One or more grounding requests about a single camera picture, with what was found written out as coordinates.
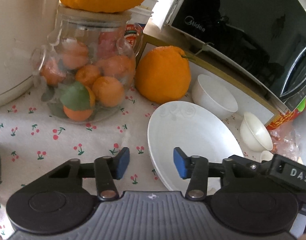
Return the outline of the cherry print tablecloth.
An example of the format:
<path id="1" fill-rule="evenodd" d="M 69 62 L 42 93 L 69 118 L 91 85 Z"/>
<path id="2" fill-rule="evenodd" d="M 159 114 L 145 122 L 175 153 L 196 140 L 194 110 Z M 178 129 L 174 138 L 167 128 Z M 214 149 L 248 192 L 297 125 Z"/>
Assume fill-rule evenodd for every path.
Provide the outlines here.
<path id="1" fill-rule="evenodd" d="M 116 114 L 82 125 L 54 118 L 35 89 L 0 107 L 0 239 L 13 233 L 5 210 L 8 198 L 72 158 L 91 163 L 128 147 L 131 160 L 126 174 L 116 183 L 118 190 L 165 190 L 147 143 L 148 122 L 156 108 L 134 88 Z"/>

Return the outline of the cream air fryer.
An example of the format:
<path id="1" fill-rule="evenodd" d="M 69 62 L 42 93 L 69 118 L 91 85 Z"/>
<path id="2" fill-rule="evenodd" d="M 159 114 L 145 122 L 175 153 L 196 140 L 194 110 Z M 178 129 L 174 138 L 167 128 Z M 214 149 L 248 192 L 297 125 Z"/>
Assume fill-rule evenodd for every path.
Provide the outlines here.
<path id="1" fill-rule="evenodd" d="M 33 84 L 30 58 L 54 29 L 59 0 L 0 0 L 0 106 Z"/>

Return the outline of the large orange on table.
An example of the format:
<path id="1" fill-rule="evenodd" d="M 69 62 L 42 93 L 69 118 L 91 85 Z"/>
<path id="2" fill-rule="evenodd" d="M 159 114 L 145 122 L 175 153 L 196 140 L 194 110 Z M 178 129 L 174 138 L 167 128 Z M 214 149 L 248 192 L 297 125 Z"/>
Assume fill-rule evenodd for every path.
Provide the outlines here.
<path id="1" fill-rule="evenodd" d="M 138 63 L 135 88 L 148 100 L 163 104 L 181 99 L 191 82 L 185 52 L 175 46 L 156 47 Z"/>

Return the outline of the red gift box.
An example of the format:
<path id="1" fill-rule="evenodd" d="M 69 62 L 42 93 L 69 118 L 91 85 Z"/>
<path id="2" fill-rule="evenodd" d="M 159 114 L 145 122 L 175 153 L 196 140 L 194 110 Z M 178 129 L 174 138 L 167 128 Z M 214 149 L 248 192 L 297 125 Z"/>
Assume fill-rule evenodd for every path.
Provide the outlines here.
<path id="1" fill-rule="evenodd" d="M 273 131 L 279 128 L 282 124 L 296 119 L 301 113 L 302 112 L 298 109 L 293 112 L 288 111 L 286 114 L 279 113 L 269 122 L 269 124 L 267 124 L 266 129 L 268 131 Z"/>

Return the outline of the cream bowl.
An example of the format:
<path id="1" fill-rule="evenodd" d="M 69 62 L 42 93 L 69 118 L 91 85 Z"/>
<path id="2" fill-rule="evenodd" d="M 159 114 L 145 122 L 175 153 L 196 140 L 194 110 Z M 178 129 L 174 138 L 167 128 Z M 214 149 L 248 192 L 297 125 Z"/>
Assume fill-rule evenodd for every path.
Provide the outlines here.
<path id="1" fill-rule="evenodd" d="M 271 136 L 259 118 L 250 112 L 243 114 L 240 135 L 244 144 L 254 152 L 271 151 L 273 142 Z"/>
<path id="2" fill-rule="evenodd" d="M 273 154 L 270 151 L 263 151 L 260 155 L 260 162 L 271 161 Z"/>

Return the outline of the black microwave oven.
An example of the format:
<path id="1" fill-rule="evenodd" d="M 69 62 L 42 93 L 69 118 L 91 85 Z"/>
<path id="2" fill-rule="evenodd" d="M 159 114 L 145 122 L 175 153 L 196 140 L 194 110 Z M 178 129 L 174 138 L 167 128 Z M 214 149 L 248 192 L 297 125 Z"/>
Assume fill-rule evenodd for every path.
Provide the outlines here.
<path id="1" fill-rule="evenodd" d="M 299 0 L 174 0 L 165 24 L 253 79 L 282 111 L 306 97 L 306 10 Z"/>

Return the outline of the white bowl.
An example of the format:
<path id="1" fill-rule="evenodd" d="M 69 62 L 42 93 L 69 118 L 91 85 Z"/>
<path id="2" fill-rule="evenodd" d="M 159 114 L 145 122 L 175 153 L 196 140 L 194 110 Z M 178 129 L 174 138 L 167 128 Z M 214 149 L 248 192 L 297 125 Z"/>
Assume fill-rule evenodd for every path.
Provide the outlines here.
<path id="1" fill-rule="evenodd" d="M 212 77 L 200 74 L 192 87 L 192 99 L 220 120 L 238 111 L 238 103 L 232 93 Z"/>

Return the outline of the stack of paper cups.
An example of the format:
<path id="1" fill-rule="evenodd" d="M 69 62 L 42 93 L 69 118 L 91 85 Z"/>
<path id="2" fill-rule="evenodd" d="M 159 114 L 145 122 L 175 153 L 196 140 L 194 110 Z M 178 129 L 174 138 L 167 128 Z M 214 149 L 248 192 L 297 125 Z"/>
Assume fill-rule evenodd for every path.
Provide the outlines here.
<path id="1" fill-rule="evenodd" d="M 130 9 L 131 20 L 125 28 L 125 39 L 135 48 L 139 44 L 140 30 L 143 30 L 153 15 L 153 8 L 158 0 L 144 0 L 140 5 Z"/>

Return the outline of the glass jar of tangerines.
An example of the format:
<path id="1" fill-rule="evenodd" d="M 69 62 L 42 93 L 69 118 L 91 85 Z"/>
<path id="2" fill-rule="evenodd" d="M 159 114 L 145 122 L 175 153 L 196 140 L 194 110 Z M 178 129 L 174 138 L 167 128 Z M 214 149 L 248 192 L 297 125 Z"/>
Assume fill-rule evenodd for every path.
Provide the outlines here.
<path id="1" fill-rule="evenodd" d="M 131 12 L 88 12 L 59 5 L 47 43 L 31 55 L 34 84 L 51 116 L 99 121 L 118 110 L 133 83 L 143 31 L 125 38 Z"/>

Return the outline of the bag of small oranges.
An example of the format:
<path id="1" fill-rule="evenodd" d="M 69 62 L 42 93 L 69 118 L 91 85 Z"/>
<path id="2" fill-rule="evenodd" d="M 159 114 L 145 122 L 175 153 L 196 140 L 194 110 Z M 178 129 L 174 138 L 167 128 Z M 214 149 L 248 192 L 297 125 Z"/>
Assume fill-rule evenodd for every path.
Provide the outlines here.
<path id="1" fill-rule="evenodd" d="M 293 121 L 288 121 L 269 132 L 273 142 L 272 154 L 279 154 L 295 162 L 301 157 L 299 142 L 301 135 L 296 131 Z"/>

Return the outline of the white gold trimmed cabinet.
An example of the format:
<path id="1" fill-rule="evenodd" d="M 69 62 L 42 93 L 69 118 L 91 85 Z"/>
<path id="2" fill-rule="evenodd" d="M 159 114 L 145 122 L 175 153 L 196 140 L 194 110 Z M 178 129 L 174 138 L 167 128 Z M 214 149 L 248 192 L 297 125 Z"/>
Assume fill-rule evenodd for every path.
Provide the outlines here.
<path id="1" fill-rule="evenodd" d="M 232 93 L 238 103 L 238 114 L 251 112 L 266 125 L 279 117 L 286 109 L 281 104 L 274 102 L 263 87 L 244 76 L 243 73 L 227 64 L 227 62 L 222 61 L 222 59 L 216 59 L 213 54 L 205 52 L 195 56 L 190 51 L 188 40 L 178 31 L 170 27 L 164 27 L 160 30 L 158 26 L 149 21 L 143 30 L 143 34 L 143 44 L 136 61 L 139 61 L 155 47 L 176 46 L 184 50 L 189 57 L 192 76 L 190 87 L 193 87 L 198 75 L 206 74 Z"/>

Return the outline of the white deep plate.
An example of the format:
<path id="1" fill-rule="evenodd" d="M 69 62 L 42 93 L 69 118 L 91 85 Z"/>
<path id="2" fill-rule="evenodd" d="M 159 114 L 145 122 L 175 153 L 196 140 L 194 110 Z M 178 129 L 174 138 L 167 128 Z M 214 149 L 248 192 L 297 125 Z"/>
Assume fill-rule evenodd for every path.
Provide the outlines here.
<path id="1" fill-rule="evenodd" d="M 170 191 L 186 192 L 189 180 L 180 178 L 173 162 L 173 150 L 180 147 L 188 156 L 199 155 L 211 163 L 243 156 L 235 136 L 208 110 L 185 101 L 158 107 L 148 124 L 150 158 L 158 177 Z"/>

